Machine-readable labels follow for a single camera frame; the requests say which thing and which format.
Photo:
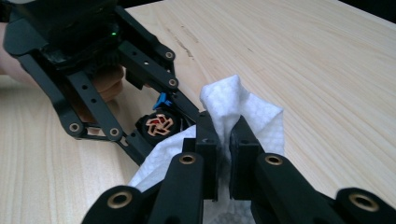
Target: wooden table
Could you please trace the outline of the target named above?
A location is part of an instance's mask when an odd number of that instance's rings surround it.
[[[239,74],[284,107],[286,156],[331,197],[367,189],[396,207],[396,25],[334,0],[167,0],[128,9],[177,54],[196,104]],[[122,126],[157,93],[125,83]],[[45,94],[0,76],[0,223],[78,223],[137,166],[116,145],[68,136]]]

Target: tabletop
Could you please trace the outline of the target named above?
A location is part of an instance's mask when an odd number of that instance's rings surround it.
[[[238,74],[284,108],[285,155],[334,197],[367,189],[396,207],[396,24],[335,0],[166,0],[129,8],[177,58],[181,90]],[[124,90],[125,131],[158,94]],[[66,134],[42,90],[0,76],[0,223],[79,223],[138,166],[115,144]]]

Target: textured white fabric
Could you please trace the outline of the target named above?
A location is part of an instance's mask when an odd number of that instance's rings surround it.
[[[204,86],[201,102],[213,119],[223,155],[219,161],[219,201],[204,202],[204,223],[254,223],[250,203],[230,200],[229,196],[231,129],[242,115],[266,152],[283,155],[283,110],[248,92],[237,75]],[[159,143],[129,185],[144,191],[163,180],[172,157],[181,152],[186,137],[195,137],[195,126]]]

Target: wood grain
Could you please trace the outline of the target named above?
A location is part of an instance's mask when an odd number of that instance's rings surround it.
[[[239,74],[285,108],[286,155],[318,191],[354,186],[396,206],[395,24],[332,0],[167,0],[128,11],[177,54],[180,88],[196,105],[205,84]],[[130,131],[156,97],[125,83],[112,108]],[[0,125],[0,223],[80,222],[137,168],[115,145],[68,136],[41,90],[7,77]]]

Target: white tissue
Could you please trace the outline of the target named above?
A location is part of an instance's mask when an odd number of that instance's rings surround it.
[[[283,110],[248,92],[237,75],[204,86],[201,102],[212,117],[223,152],[219,200],[215,203],[204,202],[204,223],[254,223],[250,202],[230,200],[229,196],[231,155],[228,146],[231,129],[242,115],[266,152],[283,155]],[[195,137],[195,126],[159,143],[129,185],[144,191],[163,180],[172,157],[181,152],[186,137]]]

